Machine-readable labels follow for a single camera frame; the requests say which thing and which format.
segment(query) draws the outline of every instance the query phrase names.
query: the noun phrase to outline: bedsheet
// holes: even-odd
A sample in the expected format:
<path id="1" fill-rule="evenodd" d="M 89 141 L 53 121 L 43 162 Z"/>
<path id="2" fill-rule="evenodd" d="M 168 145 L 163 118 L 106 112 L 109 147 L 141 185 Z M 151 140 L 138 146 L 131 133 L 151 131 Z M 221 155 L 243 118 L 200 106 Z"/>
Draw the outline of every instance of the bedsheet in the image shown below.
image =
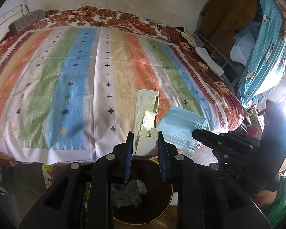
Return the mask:
<path id="1" fill-rule="evenodd" d="M 208 118 L 215 132 L 239 125 L 239 101 L 212 74 L 205 82 L 210 70 L 177 39 L 179 29 L 141 19 L 152 30 L 138 31 L 114 19 L 119 30 L 50 17 L 1 43 L 12 44 L 0 52 L 0 152 L 23 162 L 95 161 L 133 130 L 138 89 L 159 90 L 158 120 L 179 106 Z"/>

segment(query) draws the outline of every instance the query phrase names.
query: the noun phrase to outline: torn cardboard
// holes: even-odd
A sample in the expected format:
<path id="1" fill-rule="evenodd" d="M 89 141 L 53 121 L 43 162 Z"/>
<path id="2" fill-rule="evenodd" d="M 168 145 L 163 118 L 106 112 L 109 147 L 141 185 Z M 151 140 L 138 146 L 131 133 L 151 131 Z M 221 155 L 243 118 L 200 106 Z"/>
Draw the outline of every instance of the torn cardboard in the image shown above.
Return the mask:
<path id="1" fill-rule="evenodd" d="M 158 155 L 158 106 L 159 91 L 138 90 L 133 137 L 133 154 L 136 156 Z"/>

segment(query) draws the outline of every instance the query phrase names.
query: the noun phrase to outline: bucket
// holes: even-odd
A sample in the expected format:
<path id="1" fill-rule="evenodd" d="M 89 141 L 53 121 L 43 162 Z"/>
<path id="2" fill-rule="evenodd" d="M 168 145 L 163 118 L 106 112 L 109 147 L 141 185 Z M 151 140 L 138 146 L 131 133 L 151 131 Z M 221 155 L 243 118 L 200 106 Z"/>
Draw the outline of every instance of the bucket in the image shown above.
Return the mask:
<path id="1" fill-rule="evenodd" d="M 128 225 L 148 224 L 165 213 L 172 200 L 173 185 L 163 182 L 155 160 L 132 160 L 130 169 L 145 183 L 147 194 L 142 195 L 142 203 L 137 208 L 134 205 L 113 207 L 113 218 Z"/>

